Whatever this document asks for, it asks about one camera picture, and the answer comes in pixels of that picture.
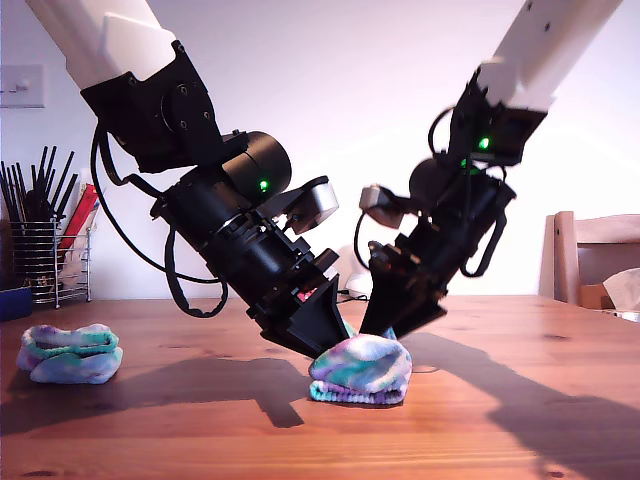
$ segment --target wooden table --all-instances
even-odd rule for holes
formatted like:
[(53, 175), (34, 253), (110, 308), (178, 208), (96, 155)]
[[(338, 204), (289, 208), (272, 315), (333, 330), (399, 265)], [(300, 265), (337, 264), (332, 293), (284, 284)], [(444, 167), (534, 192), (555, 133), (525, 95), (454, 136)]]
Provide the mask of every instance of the wooden table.
[[(74, 304), (2, 325), (2, 478), (639, 479), (640, 325), (538, 297), (453, 297), (404, 341), (401, 406), (308, 398), (309, 359), (231, 301), (211, 320), (170, 301)], [(361, 302), (341, 306), (358, 323)], [(104, 385), (17, 372), (32, 324), (105, 323)]]

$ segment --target rolled sock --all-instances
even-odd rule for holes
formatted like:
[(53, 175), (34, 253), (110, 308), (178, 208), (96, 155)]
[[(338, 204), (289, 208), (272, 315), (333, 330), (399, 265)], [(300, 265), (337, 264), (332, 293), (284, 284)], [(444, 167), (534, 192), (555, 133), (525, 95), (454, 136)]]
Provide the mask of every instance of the rolled sock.
[(22, 335), (16, 364), (40, 383), (104, 383), (120, 367), (123, 351), (109, 327), (77, 330), (37, 325)]
[(392, 329), (384, 336), (356, 334), (320, 355), (309, 367), (311, 398), (321, 402), (391, 405), (404, 400), (411, 355)]

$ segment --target black cable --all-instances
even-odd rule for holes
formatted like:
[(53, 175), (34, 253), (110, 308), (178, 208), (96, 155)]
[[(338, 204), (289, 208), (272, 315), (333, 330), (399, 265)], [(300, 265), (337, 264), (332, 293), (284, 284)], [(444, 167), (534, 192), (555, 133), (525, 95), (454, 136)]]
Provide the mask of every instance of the black cable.
[(358, 259), (358, 262), (360, 263), (360, 265), (362, 265), (364, 268), (369, 270), (369, 265), (364, 263), (364, 260), (362, 260), (362, 257), (360, 256), (360, 251), (358, 249), (358, 237), (360, 236), (360, 225), (362, 225), (362, 219), (366, 214), (367, 214), (367, 211), (363, 210), (362, 214), (360, 215), (360, 218), (358, 219), (358, 223), (356, 223), (356, 231), (355, 231), (355, 234), (353, 235), (353, 251), (355, 252), (356, 258)]
[(347, 303), (347, 302), (353, 302), (353, 301), (359, 301), (359, 302), (368, 302), (369, 301), (369, 297), (367, 297), (364, 293), (362, 295), (358, 295), (357, 297), (352, 297), (349, 296), (349, 298), (345, 298), (344, 300), (340, 300), (338, 302), (336, 302), (337, 305), (341, 304), (341, 303)]
[(429, 134), (427, 135), (427, 141), (429, 142), (429, 149), (431, 150), (431, 153), (433, 153), (433, 158), (435, 158), (436, 160), (438, 159), (438, 156), (440, 155), (440, 153), (436, 152), (436, 148), (433, 146), (433, 134), (435, 133), (436, 127), (438, 126), (440, 121), (445, 117), (445, 115), (447, 113), (449, 113), (451, 110), (453, 110), (453, 108), (454, 107), (448, 107), (445, 110), (443, 110), (442, 112), (440, 112), (440, 115), (438, 115), (436, 117), (436, 119), (431, 124), (431, 127), (429, 128)]
[(169, 290), (171, 290), (171, 296), (173, 297), (173, 301), (176, 302), (178, 308), (182, 310), (187, 315), (191, 315), (196, 318), (211, 318), (215, 317), (219, 314), (227, 303), (227, 298), (229, 298), (229, 286), (227, 282), (221, 281), (222, 283), (222, 296), (220, 297), (220, 301), (218, 305), (215, 306), (213, 310), (210, 312), (203, 312), (199, 308), (191, 308), (189, 306), (189, 302), (187, 298), (184, 296), (184, 292), (182, 291), (182, 287), (180, 287), (180, 282), (178, 282), (178, 277), (176, 276), (176, 259), (174, 255), (174, 246), (176, 243), (176, 226), (171, 224), (169, 225), (169, 235), (167, 235), (167, 243), (164, 246), (164, 265), (166, 268), (167, 275), (167, 284), (169, 285)]
[[(111, 213), (111, 210), (109, 210), (109, 206), (107, 205), (107, 202), (106, 202), (106, 200), (104, 198), (104, 195), (102, 194), (102, 189), (100, 188), (100, 182), (98, 181), (97, 154), (98, 154), (98, 144), (100, 143), (100, 138), (101, 138), (102, 132), (104, 132), (104, 135), (106, 137), (106, 130), (100, 125), (100, 123), (98, 123), (98, 125), (96, 126), (95, 133), (93, 135), (93, 143), (91, 144), (91, 158), (90, 158), (89, 166), (91, 168), (91, 177), (93, 178), (93, 184), (96, 187), (96, 193), (98, 194), (98, 199), (100, 200), (100, 204), (104, 208), (104, 213), (107, 216), (107, 218), (109, 219), (109, 221), (111, 222), (111, 224), (113, 225), (113, 228), (115, 228), (116, 232), (118, 232), (118, 235), (120, 235), (120, 238), (122, 238), (124, 243), (126, 243), (129, 246), (129, 248), (135, 252), (136, 255), (138, 255), (142, 260), (147, 262), (152, 267), (154, 267), (154, 268), (156, 268), (156, 269), (158, 269), (161, 272), (164, 272), (166, 274), (167, 272), (166, 272), (165, 268), (162, 265), (154, 262), (149, 257), (147, 257), (144, 253), (142, 253), (138, 249), (138, 247), (136, 247), (134, 245), (134, 243), (131, 240), (129, 240), (129, 237), (127, 237), (127, 235), (124, 233), (122, 228), (120, 228), (120, 225), (118, 225), (118, 222), (115, 219), (115, 217), (113, 216), (113, 214)], [(113, 166), (113, 160), (111, 160), (111, 154), (110, 154), (110, 152), (108, 152), (108, 148), (109, 148), (108, 144), (106, 146), (105, 145), (101, 145), (100, 146), (100, 153), (102, 155), (103, 150), (105, 152), (107, 152), (107, 159), (108, 159), (108, 161), (109, 160), (111, 161), (111, 165), (109, 166), (109, 168), (111, 168)], [(113, 178), (115, 178), (119, 182), (127, 183), (127, 181), (125, 181), (126, 179), (120, 179), (120, 177), (118, 177), (118, 174), (115, 172), (115, 168), (112, 169), (112, 172), (113, 172), (113, 174), (115, 174), (115, 176)], [(188, 280), (189, 282), (194, 282), (194, 283), (213, 284), (213, 283), (220, 283), (221, 282), (221, 280), (217, 279), (217, 278), (211, 278), (211, 279), (196, 278), (196, 277), (191, 277), (189, 275), (184, 275), (182, 273), (176, 273), (176, 277), (182, 278), (183, 280)]]

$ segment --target wooden chair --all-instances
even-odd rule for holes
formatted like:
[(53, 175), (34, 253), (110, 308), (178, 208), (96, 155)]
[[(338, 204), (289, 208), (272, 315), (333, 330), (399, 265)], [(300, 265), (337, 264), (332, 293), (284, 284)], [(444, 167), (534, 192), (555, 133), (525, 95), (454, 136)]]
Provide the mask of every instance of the wooden chair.
[[(640, 267), (640, 247), (630, 245), (640, 244), (640, 215), (574, 220), (573, 212), (559, 212), (554, 226), (554, 298), (586, 308), (614, 308), (602, 282), (628, 268)], [(579, 249), (597, 250), (604, 244), (617, 244), (624, 251), (605, 262), (595, 276), (585, 274), (580, 267), (586, 262), (579, 260)]]

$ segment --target utensil holder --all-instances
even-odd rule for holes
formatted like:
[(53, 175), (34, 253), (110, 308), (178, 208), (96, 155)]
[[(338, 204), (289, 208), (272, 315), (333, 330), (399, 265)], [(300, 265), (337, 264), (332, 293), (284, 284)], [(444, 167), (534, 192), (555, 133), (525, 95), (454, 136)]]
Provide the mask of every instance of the utensil holder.
[(56, 219), (10, 225), (13, 271), (31, 287), (33, 303), (55, 303), (60, 308), (61, 300), (85, 296), (91, 301), (90, 229), (83, 235), (60, 235)]

